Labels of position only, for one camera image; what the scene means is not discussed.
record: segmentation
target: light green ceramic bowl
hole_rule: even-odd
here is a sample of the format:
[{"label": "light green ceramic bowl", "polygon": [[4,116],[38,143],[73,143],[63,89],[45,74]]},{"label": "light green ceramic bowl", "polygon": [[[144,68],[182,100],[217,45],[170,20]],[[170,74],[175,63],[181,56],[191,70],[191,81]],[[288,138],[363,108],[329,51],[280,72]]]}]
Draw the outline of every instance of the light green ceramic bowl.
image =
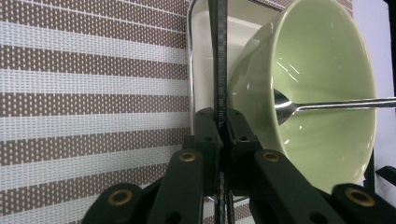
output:
[{"label": "light green ceramic bowl", "polygon": [[230,106],[263,147],[285,153],[327,192],[359,182],[372,153],[375,110],[300,112],[277,125],[273,89],[295,103],[375,98],[359,31],[335,0],[296,0],[247,43],[232,67]]}]

